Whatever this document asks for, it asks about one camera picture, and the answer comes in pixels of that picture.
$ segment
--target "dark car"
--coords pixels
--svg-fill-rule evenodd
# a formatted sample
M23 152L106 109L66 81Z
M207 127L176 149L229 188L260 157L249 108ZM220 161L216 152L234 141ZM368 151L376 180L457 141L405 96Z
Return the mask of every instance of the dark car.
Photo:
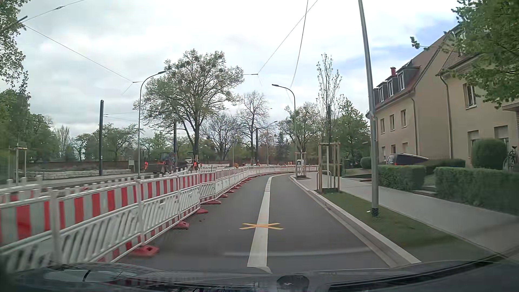
M388 165L413 165L429 160L427 157L412 154L390 154L386 159Z

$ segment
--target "bush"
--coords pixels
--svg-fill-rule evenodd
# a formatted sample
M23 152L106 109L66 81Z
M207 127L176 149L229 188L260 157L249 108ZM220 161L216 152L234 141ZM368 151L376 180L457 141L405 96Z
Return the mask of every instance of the bush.
M426 175L431 175L440 166L465 167L465 160L459 158L427 160L426 162L418 163L418 165L424 165Z
M366 156L360 159L360 166L364 169L371 169L371 157Z
M519 215L519 174L485 168L438 167L436 197Z
M507 146L498 139L481 139L474 143L471 156L472 166L476 168L503 169Z
M382 187L401 191L419 190L424 184L423 165L379 165L378 181Z

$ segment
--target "roof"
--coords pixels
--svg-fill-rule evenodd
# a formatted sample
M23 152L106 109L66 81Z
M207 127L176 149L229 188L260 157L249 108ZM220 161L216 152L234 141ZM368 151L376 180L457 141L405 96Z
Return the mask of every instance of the roof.
M436 42L434 42L430 47L429 50L422 50L418 55L416 55L413 59L411 59L408 63L406 63L404 66L400 67L400 69L397 70L401 71L405 68L415 68L418 69L411 81L407 84L407 87L405 87L400 92L396 93L392 97L384 100L381 103L378 103L376 105L376 108L379 109L386 104L392 103L395 100L405 96L409 92L411 92L418 81L420 80L420 77L425 73L425 70L429 67L428 65L434 60L434 57L438 54L438 51L440 50L441 43L445 40L447 34L444 34L442 37L440 37Z

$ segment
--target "cloud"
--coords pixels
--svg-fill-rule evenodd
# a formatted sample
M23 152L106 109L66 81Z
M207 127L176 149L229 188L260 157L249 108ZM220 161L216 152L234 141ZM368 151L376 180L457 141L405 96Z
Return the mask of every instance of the cloud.
M71 2L33 0L22 8L21 15L35 16ZM304 15L305 5L296 0L86 0L26 24L137 82L162 70L166 59L177 60L192 48L200 53L222 50L228 65L257 73ZM438 0L434 5L411 0L365 1L364 5L375 84L387 77L391 66L401 66L419 53L410 46L409 36L431 43L455 24L450 9L456 0ZM290 85L302 27L303 22L259 76L245 76L245 82L235 89L238 93L264 92L273 121L285 118L286 105L293 107L286 92L270 84ZM137 121L138 115L131 112L140 84L121 95L130 85L128 80L51 40L27 30L18 43L27 56L24 66L30 74L33 112L50 115L56 125L69 126L73 135L95 130L101 99L105 113L129 113L113 115L107 122L126 126ZM324 52L332 56L334 68L343 76L339 93L365 112L367 87L357 2L318 0L308 13L292 87L298 105L317 97L316 64Z

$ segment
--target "drainpipe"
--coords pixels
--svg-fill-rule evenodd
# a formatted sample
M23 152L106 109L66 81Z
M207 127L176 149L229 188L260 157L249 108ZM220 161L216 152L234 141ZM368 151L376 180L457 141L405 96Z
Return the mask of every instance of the drainpipe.
M415 106L414 97L411 97L411 100L413 101L413 117L415 120L415 153L416 153L416 155L419 155L419 153L418 153L418 127L416 126L416 106Z
M439 75L443 84L445 84L445 88L447 89L447 116L449 119L449 148L450 148L450 158L454 157L453 153L453 120L450 116L450 96L449 96L449 86L447 82L443 79L443 76Z

